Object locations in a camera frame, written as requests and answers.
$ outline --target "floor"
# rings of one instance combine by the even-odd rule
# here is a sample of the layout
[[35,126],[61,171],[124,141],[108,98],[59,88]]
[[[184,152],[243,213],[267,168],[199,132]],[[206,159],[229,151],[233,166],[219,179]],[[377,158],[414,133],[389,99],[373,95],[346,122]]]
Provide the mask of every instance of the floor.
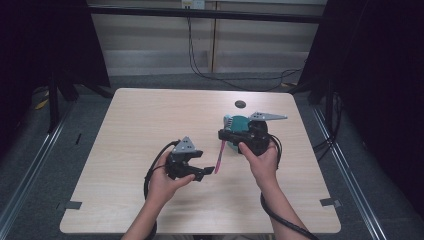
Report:
[[[112,89],[108,90],[140,87],[264,91],[275,87],[272,91],[286,92],[290,83],[296,82],[296,74],[284,78],[282,82],[287,84],[283,85],[280,79],[271,79],[280,76],[273,73],[215,76],[242,79],[226,81],[204,79],[194,74],[115,76],[111,77]],[[261,79],[247,79],[251,76]],[[77,89],[80,97],[76,102],[60,101],[63,122],[55,136],[46,134],[48,105],[41,110],[33,108],[43,95],[34,95],[33,105],[21,123],[13,147],[0,163],[0,239],[120,238],[116,235],[66,235],[59,230],[64,212],[58,205],[70,199],[111,101],[83,86]],[[317,146],[325,139],[325,129],[320,125],[324,103],[311,106],[307,95],[306,92],[294,96],[311,145]],[[39,154],[46,141],[51,141],[51,147],[44,147],[46,153]],[[342,230],[318,237],[424,239],[423,220],[363,147],[346,112],[342,113],[336,141],[337,146],[326,153],[319,165],[330,195],[340,203],[336,211]],[[325,148],[316,153],[317,159],[324,151]]]

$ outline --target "table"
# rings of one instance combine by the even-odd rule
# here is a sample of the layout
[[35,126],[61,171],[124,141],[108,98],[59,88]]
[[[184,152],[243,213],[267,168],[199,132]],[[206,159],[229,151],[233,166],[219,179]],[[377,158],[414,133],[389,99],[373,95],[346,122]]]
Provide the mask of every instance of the table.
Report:
[[[246,107],[235,106],[237,100]],[[226,114],[259,111],[286,114],[269,121],[283,146],[278,181],[299,217],[313,233],[336,233],[340,222],[293,96],[238,91],[118,89],[60,224],[64,233],[124,233],[143,205],[144,177],[169,142],[190,137],[201,158],[190,165],[215,166]],[[158,234],[272,233],[260,191],[244,156],[226,147],[218,174],[180,189],[164,207]]]

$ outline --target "electrical wire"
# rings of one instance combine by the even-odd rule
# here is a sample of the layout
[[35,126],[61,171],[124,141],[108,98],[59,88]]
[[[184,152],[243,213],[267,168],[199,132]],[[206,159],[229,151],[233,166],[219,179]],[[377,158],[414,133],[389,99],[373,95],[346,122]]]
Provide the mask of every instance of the electrical wire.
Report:
[[[153,172],[156,169],[159,169],[161,167],[165,167],[165,165],[162,166],[156,166],[156,163],[158,162],[159,158],[162,156],[162,154],[165,152],[166,149],[168,149],[170,146],[174,145],[176,146],[178,143],[180,142],[180,140],[177,141],[173,141],[168,143],[160,152],[159,154],[156,156],[155,160],[153,161],[152,165],[150,166],[149,170],[147,171],[146,177],[144,178],[144,199],[147,199],[147,195],[149,194],[149,183],[150,183],[150,179],[152,178]],[[157,221],[155,221],[155,224],[153,225],[152,230],[150,231],[149,235],[146,237],[147,240],[152,240],[155,235],[156,235],[156,231],[157,231]]]
[[[231,87],[240,89],[240,90],[244,90],[244,91],[255,91],[255,92],[269,92],[272,91],[278,87],[281,86],[281,84],[283,83],[283,79],[285,77],[288,77],[290,75],[293,75],[297,72],[300,72],[303,70],[303,68],[299,68],[299,69],[287,69],[285,71],[283,71],[280,76],[278,77],[269,77],[269,78],[259,78],[259,77],[248,77],[248,78],[216,78],[216,77],[210,77],[210,76],[206,76],[205,74],[203,74],[196,63],[195,57],[194,57],[194,47],[193,47],[193,38],[192,38],[192,29],[191,29],[191,19],[187,18],[187,24],[188,24],[188,32],[189,32],[189,59],[190,59],[190,67],[191,70],[199,77],[205,78],[205,79],[209,79],[209,80],[213,80],[213,81],[220,81],[223,82]],[[248,89],[248,88],[244,88],[238,85],[235,85],[233,83],[230,83],[228,81],[233,81],[233,80],[278,80],[278,84],[273,85],[272,87],[266,88],[266,89],[262,89],[262,90],[258,90],[258,89]]]
[[[281,141],[274,135],[269,134],[271,141],[273,141],[277,147],[277,169],[278,169],[278,165],[280,163],[280,159],[281,159],[281,154],[282,154],[282,144]],[[264,209],[264,211],[273,219],[275,219],[277,222],[279,222],[280,224],[290,228],[291,230],[309,238],[309,239],[313,239],[316,240],[318,239],[315,235],[313,235],[312,233],[310,233],[308,230],[301,228],[299,226],[297,226],[294,223],[291,223],[289,221],[287,221],[286,219],[278,216],[276,213],[274,213],[266,204],[265,198],[263,196],[263,194],[261,193],[260,196],[260,200],[261,200],[261,205],[262,208]]]
[[333,147],[333,144],[336,141],[337,134],[338,134],[338,131],[339,131],[339,128],[340,128],[340,122],[341,122],[342,111],[343,111],[343,104],[342,104],[342,101],[340,100],[340,96],[337,92],[334,92],[334,97],[336,99],[336,104],[334,105],[334,111],[337,114],[336,127],[335,127],[335,129],[329,130],[330,136],[327,139],[325,139],[323,142],[321,142],[320,144],[313,147],[315,153],[318,153],[325,148],[324,153],[317,159],[318,162],[320,162],[324,158],[324,156],[329,152],[329,150]]

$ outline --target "round black object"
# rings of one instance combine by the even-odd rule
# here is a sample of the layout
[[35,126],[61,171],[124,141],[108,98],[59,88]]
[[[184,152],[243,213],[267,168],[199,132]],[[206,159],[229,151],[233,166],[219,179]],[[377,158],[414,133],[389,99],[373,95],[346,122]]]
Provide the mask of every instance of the round black object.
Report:
[[261,131],[262,133],[268,133],[268,125],[265,121],[250,121],[248,126],[251,131]]
[[237,108],[245,108],[246,107],[246,102],[242,101],[242,100],[237,100],[234,105],[236,105]]

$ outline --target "black wall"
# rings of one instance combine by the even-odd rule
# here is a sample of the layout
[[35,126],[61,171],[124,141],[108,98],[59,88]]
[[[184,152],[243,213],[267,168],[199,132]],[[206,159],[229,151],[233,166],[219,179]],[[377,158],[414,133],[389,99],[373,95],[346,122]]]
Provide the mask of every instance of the black wall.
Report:
[[336,81],[369,151],[424,216],[424,8],[382,2]]
[[109,86],[91,15],[49,10],[52,4],[83,5],[85,0],[2,1],[0,8],[0,157],[13,143],[35,88],[70,72],[67,82]]
[[300,84],[339,92],[364,143],[424,216],[424,5],[327,2]]

